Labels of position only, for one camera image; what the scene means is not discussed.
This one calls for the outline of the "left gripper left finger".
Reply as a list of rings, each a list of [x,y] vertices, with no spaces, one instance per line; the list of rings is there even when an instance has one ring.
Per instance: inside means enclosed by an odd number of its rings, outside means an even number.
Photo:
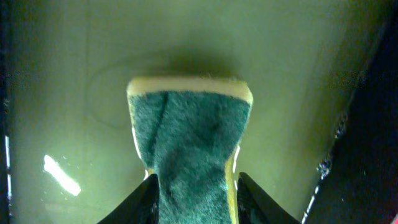
[[[159,181],[156,174],[144,180],[98,224],[158,224]]]

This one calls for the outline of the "yellow green sponge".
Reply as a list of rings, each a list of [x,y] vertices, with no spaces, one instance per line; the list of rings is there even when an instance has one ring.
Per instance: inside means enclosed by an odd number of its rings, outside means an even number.
[[[253,103],[247,83],[140,77],[127,100],[137,155],[159,181],[159,221],[237,223],[234,173]]]

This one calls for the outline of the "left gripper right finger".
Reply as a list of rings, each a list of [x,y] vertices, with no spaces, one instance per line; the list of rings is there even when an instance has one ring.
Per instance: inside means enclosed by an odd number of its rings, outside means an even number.
[[[237,201],[239,224],[300,224],[245,172],[239,173]]]

